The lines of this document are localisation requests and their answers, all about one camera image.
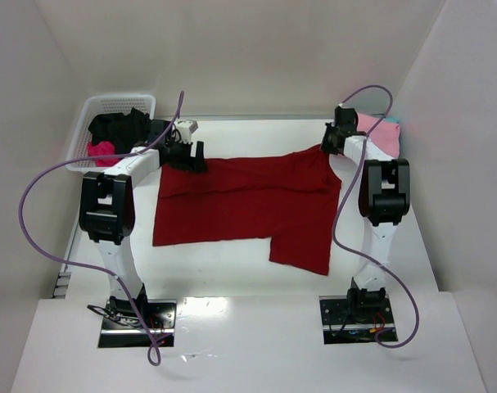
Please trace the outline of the dark red t shirt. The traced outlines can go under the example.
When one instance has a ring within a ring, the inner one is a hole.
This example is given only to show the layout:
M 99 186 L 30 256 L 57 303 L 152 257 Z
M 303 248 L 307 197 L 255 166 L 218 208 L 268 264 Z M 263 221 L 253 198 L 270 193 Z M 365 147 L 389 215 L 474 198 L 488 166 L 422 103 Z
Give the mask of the dark red t shirt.
M 206 164 L 203 174 L 162 169 L 153 246 L 268 238 L 269 261 L 329 273 L 341 180 L 319 146 Z

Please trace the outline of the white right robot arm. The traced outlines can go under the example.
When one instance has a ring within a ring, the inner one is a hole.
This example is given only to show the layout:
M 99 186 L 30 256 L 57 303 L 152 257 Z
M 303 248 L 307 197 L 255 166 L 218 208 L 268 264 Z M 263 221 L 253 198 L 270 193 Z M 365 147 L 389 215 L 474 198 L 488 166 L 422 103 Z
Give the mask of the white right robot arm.
M 348 319 L 368 323 L 386 305 L 386 267 L 394 234 L 410 207 L 409 163 L 399 149 L 379 137 L 368 137 L 375 119 L 365 116 L 359 126 L 353 108 L 337 106 L 334 120 L 326 124 L 321 150 L 344 156 L 358 166 L 358 209 L 364 219 L 364 239 L 359 267 L 347 292 Z

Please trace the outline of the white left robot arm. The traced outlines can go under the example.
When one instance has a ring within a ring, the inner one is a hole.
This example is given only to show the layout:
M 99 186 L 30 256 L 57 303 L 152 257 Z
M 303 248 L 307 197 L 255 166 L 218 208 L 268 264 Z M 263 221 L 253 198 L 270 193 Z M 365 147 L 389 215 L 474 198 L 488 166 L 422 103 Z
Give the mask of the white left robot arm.
M 138 146 L 110 168 L 83 176 L 79 226 L 95 243 L 109 275 L 109 316 L 144 316 L 148 310 L 130 242 L 136 221 L 133 189 L 163 165 L 205 173 L 204 143 L 161 142 L 152 149 Z

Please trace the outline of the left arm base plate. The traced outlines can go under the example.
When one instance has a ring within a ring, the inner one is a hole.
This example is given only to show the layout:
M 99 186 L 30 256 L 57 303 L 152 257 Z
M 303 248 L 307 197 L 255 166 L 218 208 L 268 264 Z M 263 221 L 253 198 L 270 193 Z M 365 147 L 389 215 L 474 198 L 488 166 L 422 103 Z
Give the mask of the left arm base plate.
M 104 307 L 88 305 L 93 313 L 102 317 L 99 348 L 148 347 L 151 344 L 137 315 L 131 308 L 118 310 L 107 301 Z M 174 346 L 174 328 L 177 311 L 175 300 L 154 300 L 142 308 L 142 317 L 159 347 Z

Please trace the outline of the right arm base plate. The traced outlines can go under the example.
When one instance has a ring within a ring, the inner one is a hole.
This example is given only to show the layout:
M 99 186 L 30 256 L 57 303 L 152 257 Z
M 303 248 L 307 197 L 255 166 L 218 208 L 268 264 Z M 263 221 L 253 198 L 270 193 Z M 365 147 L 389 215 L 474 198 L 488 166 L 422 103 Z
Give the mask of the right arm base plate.
M 380 341 L 398 341 L 388 298 L 378 310 L 360 309 L 351 314 L 345 296 L 321 296 L 319 308 L 325 345 L 374 343 L 378 332 Z

